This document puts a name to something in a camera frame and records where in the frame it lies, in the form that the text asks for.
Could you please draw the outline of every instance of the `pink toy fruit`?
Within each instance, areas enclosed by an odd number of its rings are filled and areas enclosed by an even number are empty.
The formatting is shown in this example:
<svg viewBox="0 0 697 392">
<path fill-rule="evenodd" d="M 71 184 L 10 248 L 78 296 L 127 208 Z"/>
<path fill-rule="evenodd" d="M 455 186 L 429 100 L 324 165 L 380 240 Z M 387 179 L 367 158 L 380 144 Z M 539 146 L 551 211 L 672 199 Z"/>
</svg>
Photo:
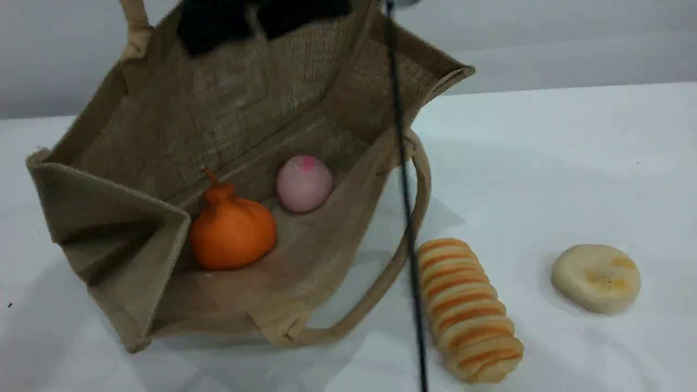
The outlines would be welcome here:
<svg viewBox="0 0 697 392">
<path fill-rule="evenodd" d="M 281 205 L 292 212 L 308 212 L 321 206 L 332 192 L 332 172 L 314 156 L 294 156 L 276 177 Z"/>
</svg>

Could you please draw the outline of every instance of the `burlap tote bag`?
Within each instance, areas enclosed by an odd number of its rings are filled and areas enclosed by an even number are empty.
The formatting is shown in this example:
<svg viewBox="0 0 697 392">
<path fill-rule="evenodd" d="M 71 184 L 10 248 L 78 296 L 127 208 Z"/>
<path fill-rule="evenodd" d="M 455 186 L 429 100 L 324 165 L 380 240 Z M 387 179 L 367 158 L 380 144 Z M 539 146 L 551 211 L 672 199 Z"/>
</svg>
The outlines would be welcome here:
<svg viewBox="0 0 697 392">
<path fill-rule="evenodd" d="M 402 238 L 365 296 L 338 324 L 307 328 L 341 285 L 390 170 L 397 166 L 383 16 L 375 0 L 276 40 L 225 44 L 191 59 L 176 38 L 178 9 L 155 28 L 142 0 L 122 0 L 129 43 L 91 102 L 52 150 L 27 166 L 52 236 L 130 352 L 178 333 L 263 336 L 294 347 L 345 336 L 395 280 Z M 400 29 L 406 124 L 428 100 L 473 72 Z M 430 171 L 408 134 L 418 194 Z M 278 207 L 275 175 L 303 153 L 326 162 L 335 189 L 314 212 Z M 203 166 L 262 201 L 279 239 L 261 261 L 203 271 L 187 244 Z"/>
</svg>

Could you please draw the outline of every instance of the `toy bread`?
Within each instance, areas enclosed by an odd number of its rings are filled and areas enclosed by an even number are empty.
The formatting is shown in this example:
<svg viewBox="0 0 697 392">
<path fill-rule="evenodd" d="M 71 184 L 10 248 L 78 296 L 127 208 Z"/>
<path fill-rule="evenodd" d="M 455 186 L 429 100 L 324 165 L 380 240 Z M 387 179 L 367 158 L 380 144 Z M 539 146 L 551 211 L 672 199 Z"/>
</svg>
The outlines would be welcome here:
<svg viewBox="0 0 697 392">
<path fill-rule="evenodd" d="M 422 298 L 450 372 L 468 383 L 501 382 L 523 358 L 523 344 L 482 265 L 458 239 L 418 250 Z"/>
</svg>

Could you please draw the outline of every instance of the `white wall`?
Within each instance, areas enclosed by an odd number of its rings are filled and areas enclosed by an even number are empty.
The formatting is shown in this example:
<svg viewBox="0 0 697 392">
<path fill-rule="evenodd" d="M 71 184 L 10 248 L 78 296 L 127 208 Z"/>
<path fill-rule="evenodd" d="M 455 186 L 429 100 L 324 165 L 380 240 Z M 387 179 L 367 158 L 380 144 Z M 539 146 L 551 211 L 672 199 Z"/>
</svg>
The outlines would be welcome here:
<svg viewBox="0 0 697 392">
<path fill-rule="evenodd" d="M 477 66 L 451 93 L 697 79 L 696 0 L 422 0 L 399 21 Z M 0 117 L 78 112 L 124 42 L 117 0 L 0 0 Z"/>
</svg>

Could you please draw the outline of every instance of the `white tabletop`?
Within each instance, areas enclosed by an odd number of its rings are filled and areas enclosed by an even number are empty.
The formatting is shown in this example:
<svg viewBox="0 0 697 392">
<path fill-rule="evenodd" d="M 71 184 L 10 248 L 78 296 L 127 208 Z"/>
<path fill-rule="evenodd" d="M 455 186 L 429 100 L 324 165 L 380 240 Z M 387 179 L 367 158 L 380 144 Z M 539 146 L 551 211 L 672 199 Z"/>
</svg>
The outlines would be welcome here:
<svg viewBox="0 0 697 392">
<path fill-rule="evenodd" d="M 471 391 L 694 391 L 697 386 L 697 84 L 448 96 L 414 124 L 431 159 L 420 240 L 471 244 L 526 351 Z M 126 354 L 51 243 L 24 158 L 72 117 L 0 121 L 0 391 L 416 391 L 403 274 L 345 340 L 277 351 L 169 338 Z M 355 266 L 313 325 L 350 307 L 401 229 L 385 189 Z M 565 248 L 606 243 L 638 264 L 636 303 L 588 313 L 555 293 Z M 429 350 L 432 391 L 462 391 Z"/>
</svg>

